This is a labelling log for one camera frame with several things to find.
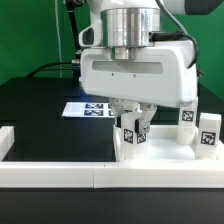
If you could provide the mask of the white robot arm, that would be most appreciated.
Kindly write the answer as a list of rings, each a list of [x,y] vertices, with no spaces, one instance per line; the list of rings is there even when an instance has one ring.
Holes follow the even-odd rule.
[[[79,33],[84,91],[111,99],[117,125],[123,102],[139,103],[134,130],[147,133],[158,105],[180,108],[197,97],[198,46],[175,16],[208,15],[222,2],[71,0],[90,9],[91,25]]]

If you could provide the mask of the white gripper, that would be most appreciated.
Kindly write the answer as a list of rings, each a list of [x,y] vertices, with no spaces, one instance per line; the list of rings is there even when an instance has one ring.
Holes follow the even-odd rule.
[[[122,99],[140,102],[135,132],[147,134],[156,105],[178,108],[196,99],[197,74],[192,59],[190,41],[157,42],[138,49],[134,60],[114,60],[110,49],[90,48],[81,56],[81,84],[90,95],[110,98],[118,128],[125,113]]]

